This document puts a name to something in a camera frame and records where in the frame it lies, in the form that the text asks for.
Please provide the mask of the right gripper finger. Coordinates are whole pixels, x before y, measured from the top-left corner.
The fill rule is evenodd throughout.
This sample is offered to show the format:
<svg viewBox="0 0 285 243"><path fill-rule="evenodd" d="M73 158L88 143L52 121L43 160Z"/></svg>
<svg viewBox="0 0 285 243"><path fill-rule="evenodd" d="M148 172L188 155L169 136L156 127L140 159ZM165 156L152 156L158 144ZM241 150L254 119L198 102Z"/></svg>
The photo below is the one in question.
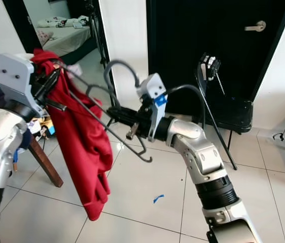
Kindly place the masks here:
<svg viewBox="0 0 285 243"><path fill-rule="evenodd" d="M140 124L139 119L135 115L113 115L111 118L115 122L124 124L128 127L133 127L133 125Z"/></svg>
<svg viewBox="0 0 285 243"><path fill-rule="evenodd" d="M107 109L107 114L111 118L124 118L136 116L137 111L123 106L111 106Z"/></svg>

